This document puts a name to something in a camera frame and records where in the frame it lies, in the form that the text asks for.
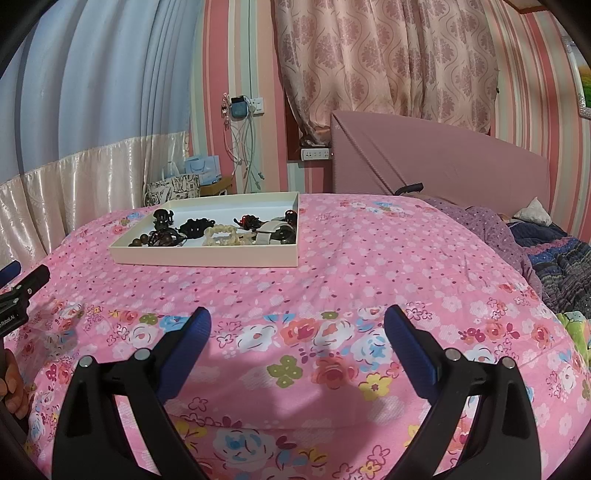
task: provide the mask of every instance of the power strip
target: power strip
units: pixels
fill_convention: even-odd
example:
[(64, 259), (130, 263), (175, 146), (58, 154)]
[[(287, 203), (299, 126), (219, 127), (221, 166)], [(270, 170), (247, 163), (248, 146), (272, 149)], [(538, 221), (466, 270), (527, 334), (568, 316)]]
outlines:
[(330, 149), (329, 148), (302, 148), (300, 156), (301, 156), (302, 161), (330, 160)]

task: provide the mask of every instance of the wall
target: wall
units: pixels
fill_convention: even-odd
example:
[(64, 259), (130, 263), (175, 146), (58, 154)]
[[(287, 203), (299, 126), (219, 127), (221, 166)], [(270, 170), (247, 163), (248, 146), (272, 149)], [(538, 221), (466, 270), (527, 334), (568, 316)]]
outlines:
[[(224, 146), (222, 96), (262, 96), (265, 113), (255, 117), (257, 177), (249, 190), (288, 190), (284, 95), (275, 54), (269, 0), (206, 0), (196, 29), (191, 78), (193, 151), (219, 155), (222, 174), (231, 175), (234, 163)], [(226, 132), (231, 144), (230, 133)], [(236, 169), (238, 191), (243, 191), (243, 169)]]
[(591, 239), (591, 122), (578, 113), (574, 80), (549, 12), (518, 14), (483, 0), (499, 64), (500, 94), (492, 134), (550, 160), (551, 215)]
[[(223, 143), (222, 95), (263, 96), (255, 120), (261, 191), (328, 191), (322, 162), (287, 160), (285, 104), (275, 53), (272, 0), (206, 0), (197, 25), (192, 128), (195, 152), (233, 162)], [(500, 69), (492, 134), (550, 160), (551, 214), (562, 228), (591, 239), (591, 122), (579, 117), (560, 26), (549, 12), (520, 15), (502, 0), (482, 0)], [(237, 170), (239, 191), (242, 171)], [(254, 186), (252, 191), (259, 191)]]

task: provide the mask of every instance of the purple blanket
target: purple blanket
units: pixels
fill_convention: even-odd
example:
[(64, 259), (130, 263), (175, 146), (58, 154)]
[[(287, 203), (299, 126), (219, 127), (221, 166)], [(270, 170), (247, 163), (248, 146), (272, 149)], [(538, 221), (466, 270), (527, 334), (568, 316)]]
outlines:
[(470, 207), (464, 210), (458, 205), (434, 198), (424, 200), (483, 240), (505, 262), (524, 276), (538, 296), (542, 296), (544, 287), (535, 274), (529, 257), (525, 250), (515, 243), (515, 238), (509, 227), (501, 221), (495, 212), (484, 207)]

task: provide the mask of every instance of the hair clip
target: hair clip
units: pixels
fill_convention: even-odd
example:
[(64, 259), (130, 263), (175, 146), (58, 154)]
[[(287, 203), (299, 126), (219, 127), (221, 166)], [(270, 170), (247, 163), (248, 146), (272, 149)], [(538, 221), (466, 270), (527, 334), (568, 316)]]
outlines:
[(154, 228), (156, 230), (164, 230), (165, 228), (170, 227), (173, 221), (173, 211), (166, 211), (163, 208), (159, 208), (154, 212)]
[(294, 210), (287, 210), (285, 213), (285, 221), (293, 228), (297, 226), (297, 213)]
[(296, 231), (283, 220), (265, 222), (256, 231), (256, 245), (289, 245), (296, 242)]
[[(229, 233), (228, 236), (214, 237), (215, 233)], [(237, 228), (233, 225), (215, 225), (205, 229), (204, 247), (252, 245), (255, 232), (238, 234)]]
[(166, 227), (162, 230), (152, 230), (148, 235), (149, 247), (176, 247), (181, 245), (187, 237), (174, 228)]
[(199, 218), (196, 220), (189, 219), (182, 224), (178, 229), (187, 238), (201, 238), (205, 229), (216, 224), (215, 220), (207, 220), (206, 218)]
[(256, 230), (260, 228), (264, 222), (261, 222), (259, 217), (255, 217), (254, 215), (245, 215), (242, 217), (240, 221), (234, 219), (234, 222), (242, 229), (242, 230)]

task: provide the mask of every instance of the green fabric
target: green fabric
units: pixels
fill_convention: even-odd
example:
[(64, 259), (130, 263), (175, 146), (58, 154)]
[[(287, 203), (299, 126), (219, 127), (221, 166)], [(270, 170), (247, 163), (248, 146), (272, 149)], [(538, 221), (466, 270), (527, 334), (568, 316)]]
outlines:
[(581, 354), (585, 365), (589, 367), (591, 358), (590, 323), (581, 312), (566, 312), (556, 315), (573, 340), (574, 347)]

